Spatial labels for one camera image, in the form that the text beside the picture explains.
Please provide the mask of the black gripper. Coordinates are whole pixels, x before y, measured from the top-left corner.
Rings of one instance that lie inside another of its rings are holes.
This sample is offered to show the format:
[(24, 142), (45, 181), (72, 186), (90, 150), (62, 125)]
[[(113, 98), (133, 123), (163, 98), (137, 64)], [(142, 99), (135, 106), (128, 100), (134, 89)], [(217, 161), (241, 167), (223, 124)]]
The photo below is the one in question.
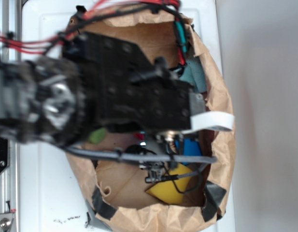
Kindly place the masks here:
[(76, 64), (92, 126), (111, 132), (184, 131), (206, 111), (202, 95), (168, 69), (164, 57), (151, 63), (128, 41), (84, 32), (63, 47)]

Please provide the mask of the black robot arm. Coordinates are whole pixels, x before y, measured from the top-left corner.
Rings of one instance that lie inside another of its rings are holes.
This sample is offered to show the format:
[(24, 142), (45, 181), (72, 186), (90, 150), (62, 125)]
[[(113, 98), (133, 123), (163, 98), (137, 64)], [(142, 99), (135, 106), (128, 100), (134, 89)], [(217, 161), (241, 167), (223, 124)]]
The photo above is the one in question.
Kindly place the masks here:
[(105, 128), (160, 134), (191, 129), (206, 111), (192, 84), (151, 63), (137, 44), (85, 32), (59, 59), (0, 59), (0, 137), (67, 147)]

